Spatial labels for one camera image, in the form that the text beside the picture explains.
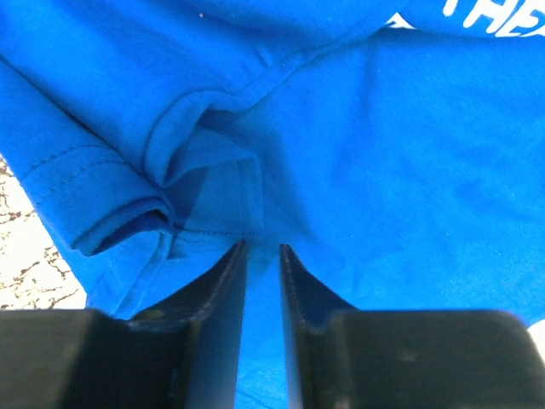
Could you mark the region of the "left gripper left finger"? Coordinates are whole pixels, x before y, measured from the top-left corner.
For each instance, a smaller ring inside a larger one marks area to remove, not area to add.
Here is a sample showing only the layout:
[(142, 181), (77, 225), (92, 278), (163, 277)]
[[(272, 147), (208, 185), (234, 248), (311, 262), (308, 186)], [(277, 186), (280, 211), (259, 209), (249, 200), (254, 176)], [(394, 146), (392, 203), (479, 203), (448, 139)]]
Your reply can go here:
[(129, 320), (93, 309), (1, 314), (4, 408), (231, 408), (247, 245)]

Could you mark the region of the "blue printed t shirt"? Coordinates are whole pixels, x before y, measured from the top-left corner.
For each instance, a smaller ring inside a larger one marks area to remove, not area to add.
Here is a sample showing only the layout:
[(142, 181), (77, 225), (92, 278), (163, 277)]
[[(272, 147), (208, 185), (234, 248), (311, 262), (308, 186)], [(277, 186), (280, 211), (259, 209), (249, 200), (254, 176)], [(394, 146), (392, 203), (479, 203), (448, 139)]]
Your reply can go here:
[(544, 318), (541, 1), (4, 1), (1, 153), (117, 318), (248, 243), (239, 408), (288, 402), (284, 243), (360, 308)]

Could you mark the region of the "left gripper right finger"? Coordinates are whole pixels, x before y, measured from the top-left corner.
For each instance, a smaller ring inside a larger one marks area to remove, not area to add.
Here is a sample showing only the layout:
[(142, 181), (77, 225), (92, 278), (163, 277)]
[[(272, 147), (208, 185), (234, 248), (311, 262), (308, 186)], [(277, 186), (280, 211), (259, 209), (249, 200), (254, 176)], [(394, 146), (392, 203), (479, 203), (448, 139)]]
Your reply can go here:
[(365, 311), (279, 250), (291, 408), (541, 408), (544, 364), (498, 310)]

